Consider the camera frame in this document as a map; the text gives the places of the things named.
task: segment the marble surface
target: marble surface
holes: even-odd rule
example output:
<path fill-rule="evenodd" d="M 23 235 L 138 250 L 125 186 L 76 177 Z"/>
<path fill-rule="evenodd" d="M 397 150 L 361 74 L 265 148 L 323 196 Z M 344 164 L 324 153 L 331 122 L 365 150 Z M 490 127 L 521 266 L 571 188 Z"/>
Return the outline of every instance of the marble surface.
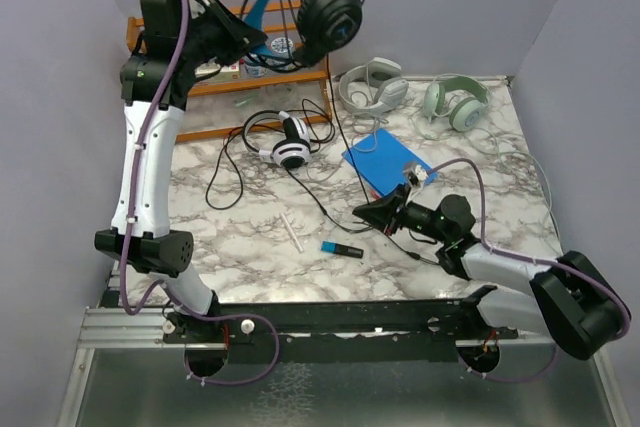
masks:
<path fill-rule="evenodd" d="M 392 112 L 387 128 L 413 152 L 432 166 L 454 157 L 469 157 L 478 163 L 487 186 L 487 234 L 491 243 L 536 256 L 554 256 L 559 250 L 556 235 L 547 219 L 540 219 L 546 207 L 540 184 L 531 161 L 509 156 L 506 165 L 497 156 L 481 153 L 472 146 L 490 151 L 494 145 L 486 133 L 474 130 L 467 135 L 449 130 L 445 119 L 419 127 L 441 140 L 424 140 L 415 131 L 410 116 L 421 105 L 429 82 L 411 82 L 403 106 Z M 499 134 L 502 150 L 524 150 L 527 146 L 504 80 L 487 82 L 491 90 L 488 115 L 478 124 Z M 355 86 L 366 90 L 366 87 Z M 217 120 L 218 126 L 235 125 L 255 110 L 264 108 L 299 108 L 303 96 L 320 102 L 317 83 L 298 89 L 261 92 L 247 106 L 235 107 L 235 97 L 203 97 L 190 101 L 185 124 L 189 129 Z M 338 104 L 347 138 L 356 136 L 354 126 Z M 316 128 L 319 135 L 328 126 Z M 257 143 L 273 144 L 279 134 L 255 134 Z M 177 145 L 174 151 L 169 211 L 172 228 L 189 230 L 195 237 L 193 264 L 204 282 L 215 289 L 223 302 L 277 301 L 346 301 L 411 298 L 446 298 L 464 296 L 475 290 L 477 282 L 467 282 L 446 274 L 437 266 L 413 260 L 398 250 L 377 231 L 347 234 L 325 219 L 313 199 L 282 169 L 262 164 L 245 150 L 240 139 L 229 152 L 243 173 L 244 196 L 232 209 L 214 211 L 204 201 L 221 140 Z M 313 157 L 311 175 L 318 178 L 330 173 L 345 150 L 340 136 Z M 307 182 L 307 173 L 297 173 Z M 357 221 L 350 212 L 364 203 L 360 184 L 351 166 L 342 162 L 338 172 L 325 183 L 307 183 L 329 213 L 341 223 Z M 210 200 L 224 205 L 233 200 L 239 189 L 235 172 L 223 160 Z M 435 208 L 447 194 L 468 198 L 476 217 L 480 213 L 479 191 L 473 171 L 463 164 L 444 171 L 415 199 Z M 285 212 L 304 247 L 300 254 L 289 239 L 279 214 Z M 479 225 L 475 227 L 479 235 Z M 394 239 L 403 247 L 435 258 L 435 246 L 418 244 L 406 231 Z M 320 252 L 323 240 L 364 249 L 364 258 L 334 256 Z M 128 291 L 132 301 L 140 298 L 150 280 L 130 269 Z M 158 290 L 151 302 L 165 300 Z"/>

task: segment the bolt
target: bolt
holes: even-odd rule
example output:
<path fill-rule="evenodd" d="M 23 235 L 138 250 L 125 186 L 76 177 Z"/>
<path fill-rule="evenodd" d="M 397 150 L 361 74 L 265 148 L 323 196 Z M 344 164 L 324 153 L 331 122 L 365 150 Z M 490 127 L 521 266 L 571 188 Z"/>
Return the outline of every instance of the bolt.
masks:
<path fill-rule="evenodd" d="M 253 332 L 255 328 L 256 324 L 254 324 L 253 320 L 251 319 L 244 319 L 240 324 L 240 330 L 242 331 L 242 333 L 247 335 Z"/>

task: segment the blue card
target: blue card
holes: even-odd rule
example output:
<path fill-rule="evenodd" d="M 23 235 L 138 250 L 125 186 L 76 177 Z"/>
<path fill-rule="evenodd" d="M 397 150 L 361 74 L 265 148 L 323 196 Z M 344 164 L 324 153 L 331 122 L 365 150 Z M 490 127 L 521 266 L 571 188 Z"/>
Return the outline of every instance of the blue card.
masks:
<path fill-rule="evenodd" d="M 376 132 L 378 145 L 373 152 L 358 152 L 351 149 L 353 158 L 360 175 L 373 187 L 381 196 L 387 195 L 398 186 L 406 183 L 402 174 L 402 169 L 412 160 L 418 162 L 425 170 L 431 169 L 429 164 L 407 149 L 398 139 L 385 129 L 378 129 Z M 360 150 L 370 150 L 375 146 L 373 134 L 365 137 L 355 146 Z M 342 156 L 353 167 L 353 162 L 349 152 L 345 151 Z M 438 174 L 431 174 L 427 179 L 427 184 L 434 181 Z"/>

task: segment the glass surface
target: glass surface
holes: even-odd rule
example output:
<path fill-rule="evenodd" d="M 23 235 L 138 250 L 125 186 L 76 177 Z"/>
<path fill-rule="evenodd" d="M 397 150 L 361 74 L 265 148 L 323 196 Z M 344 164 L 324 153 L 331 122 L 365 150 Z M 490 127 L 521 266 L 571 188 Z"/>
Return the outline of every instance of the glass surface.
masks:
<path fill-rule="evenodd" d="M 502 346 L 496 374 L 527 375 L 549 345 Z M 456 363 L 279 364 L 244 387 L 186 380 L 179 350 L 96 351 L 78 425 L 413 427 L 614 425 L 592 362 L 561 354 L 543 380 L 506 385 Z M 229 367 L 242 378 L 260 366 Z"/>

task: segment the marker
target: marker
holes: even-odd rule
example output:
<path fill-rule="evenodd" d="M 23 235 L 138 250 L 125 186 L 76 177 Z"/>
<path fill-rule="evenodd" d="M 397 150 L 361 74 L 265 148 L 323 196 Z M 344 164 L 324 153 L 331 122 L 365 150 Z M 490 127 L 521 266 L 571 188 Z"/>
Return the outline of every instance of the marker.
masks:
<path fill-rule="evenodd" d="M 322 242 L 322 247 L 320 247 L 320 250 L 322 250 L 323 252 L 329 252 L 331 254 L 354 257 L 356 259 L 361 259 L 364 255 L 364 250 L 358 249 L 357 247 L 349 247 L 348 245 L 336 244 L 335 242 L 327 242 L 326 240 Z"/>

